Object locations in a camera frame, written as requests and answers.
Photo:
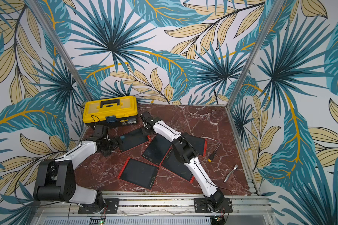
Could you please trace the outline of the red stylus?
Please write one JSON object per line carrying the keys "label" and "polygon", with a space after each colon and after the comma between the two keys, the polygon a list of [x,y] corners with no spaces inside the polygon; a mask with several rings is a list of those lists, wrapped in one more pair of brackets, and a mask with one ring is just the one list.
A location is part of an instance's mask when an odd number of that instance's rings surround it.
{"label": "red stylus", "polygon": [[119,175],[118,175],[118,177],[117,177],[118,179],[120,179],[120,177],[122,176],[122,174],[123,174],[123,172],[124,172],[124,170],[125,170],[125,168],[126,168],[128,162],[130,161],[130,159],[131,159],[130,157],[127,158],[127,160],[126,160],[124,166],[122,167],[122,169],[121,169],[121,171],[120,171],[120,173],[119,173]]}
{"label": "red stylus", "polygon": [[207,152],[207,139],[205,139],[204,141],[203,156],[206,156],[206,152]]}

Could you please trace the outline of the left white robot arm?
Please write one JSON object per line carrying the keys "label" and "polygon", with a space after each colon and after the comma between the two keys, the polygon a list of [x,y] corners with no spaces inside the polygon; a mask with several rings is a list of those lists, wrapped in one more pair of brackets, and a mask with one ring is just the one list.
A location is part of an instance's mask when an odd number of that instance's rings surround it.
{"label": "left white robot arm", "polygon": [[89,156],[101,153],[107,157],[123,143],[119,137],[109,136],[108,132],[107,126],[96,125],[92,136],[81,141],[74,149],[57,159],[42,161],[38,165],[34,199],[104,207],[102,193],[79,186],[74,171]]}

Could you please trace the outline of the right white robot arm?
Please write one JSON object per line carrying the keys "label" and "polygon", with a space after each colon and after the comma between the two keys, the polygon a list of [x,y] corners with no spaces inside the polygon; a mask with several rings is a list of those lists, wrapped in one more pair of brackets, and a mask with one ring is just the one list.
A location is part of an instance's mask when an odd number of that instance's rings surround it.
{"label": "right white robot arm", "polygon": [[224,194],[205,172],[198,157],[199,153],[188,140],[189,134],[176,131],[160,118],[151,116],[149,112],[141,113],[140,117],[144,124],[143,132],[145,134],[160,134],[171,142],[176,159],[191,171],[200,185],[206,200],[206,210],[218,212],[225,199]]}

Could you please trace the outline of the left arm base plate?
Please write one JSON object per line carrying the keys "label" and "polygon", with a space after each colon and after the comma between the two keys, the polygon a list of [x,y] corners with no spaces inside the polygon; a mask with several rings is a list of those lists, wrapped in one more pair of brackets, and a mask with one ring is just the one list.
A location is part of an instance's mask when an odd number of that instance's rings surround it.
{"label": "left arm base plate", "polygon": [[104,198],[92,204],[81,204],[78,214],[117,214],[118,198]]}

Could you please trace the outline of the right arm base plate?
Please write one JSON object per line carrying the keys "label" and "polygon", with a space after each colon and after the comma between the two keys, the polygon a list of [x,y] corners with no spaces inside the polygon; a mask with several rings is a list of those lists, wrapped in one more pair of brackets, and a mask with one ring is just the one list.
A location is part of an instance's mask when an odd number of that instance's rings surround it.
{"label": "right arm base plate", "polygon": [[212,203],[205,198],[194,198],[194,209],[195,213],[233,213],[229,198],[224,198],[221,203]]}

